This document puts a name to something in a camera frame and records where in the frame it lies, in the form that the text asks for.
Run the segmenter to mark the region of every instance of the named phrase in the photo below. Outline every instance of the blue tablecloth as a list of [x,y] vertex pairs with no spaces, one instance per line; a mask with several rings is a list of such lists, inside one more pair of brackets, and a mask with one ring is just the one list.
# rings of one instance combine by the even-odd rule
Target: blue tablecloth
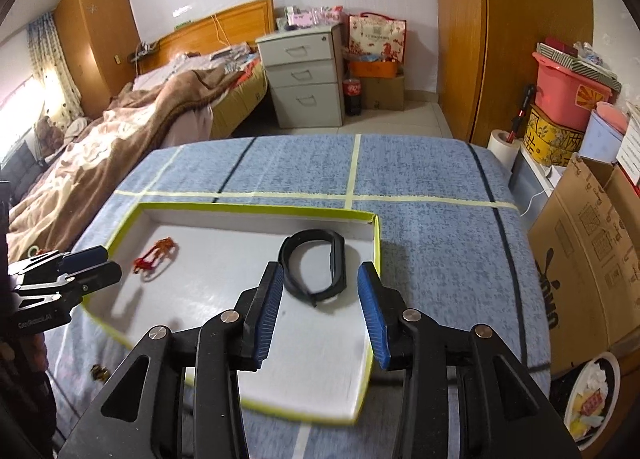
[[[494,327],[548,392],[548,328],[534,261],[507,176],[486,149],[418,136],[274,136],[151,153],[118,187],[76,249],[106,244],[139,202],[353,208],[380,215],[382,280],[442,325]],[[47,333],[58,428],[68,435],[127,350],[81,309]],[[402,389],[372,385],[352,427],[301,425],[244,411],[253,459],[391,457]],[[450,457],[458,404],[450,392]],[[185,451],[190,443],[185,415]]]

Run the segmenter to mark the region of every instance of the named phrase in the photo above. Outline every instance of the orange box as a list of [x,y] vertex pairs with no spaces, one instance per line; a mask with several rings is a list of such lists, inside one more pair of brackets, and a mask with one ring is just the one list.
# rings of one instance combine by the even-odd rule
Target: orange box
[[351,76],[359,78],[395,78],[399,62],[349,62]]

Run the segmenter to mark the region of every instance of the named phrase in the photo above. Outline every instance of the white container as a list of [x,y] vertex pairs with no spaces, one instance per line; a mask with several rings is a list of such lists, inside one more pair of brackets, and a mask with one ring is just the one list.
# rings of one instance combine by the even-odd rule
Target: white container
[[580,155],[599,162],[613,163],[622,145],[622,139],[622,134],[600,118],[596,111],[592,111],[580,147]]
[[492,131],[487,149],[502,163],[502,166],[507,169],[507,172],[511,173],[513,163],[516,161],[516,156],[520,150],[520,142],[513,140],[513,143],[508,144],[508,137],[509,132],[507,131]]

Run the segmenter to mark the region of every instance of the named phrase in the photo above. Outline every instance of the red gift bag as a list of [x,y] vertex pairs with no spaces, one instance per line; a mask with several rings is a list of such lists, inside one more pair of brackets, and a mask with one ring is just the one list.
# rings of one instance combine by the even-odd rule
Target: red gift bag
[[404,64],[406,20],[363,13],[349,16],[349,52],[375,54]]

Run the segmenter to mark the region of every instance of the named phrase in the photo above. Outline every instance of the wooden headboard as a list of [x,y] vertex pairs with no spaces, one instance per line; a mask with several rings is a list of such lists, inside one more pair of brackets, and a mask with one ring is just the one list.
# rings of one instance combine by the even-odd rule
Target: wooden headboard
[[161,38],[159,51],[140,61],[140,73],[147,73],[170,62],[184,52],[207,54],[230,44],[247,42],[255,46],[255,39],[273,33],[275,19],[273,0],[257,0],[240,4],[184,26]]

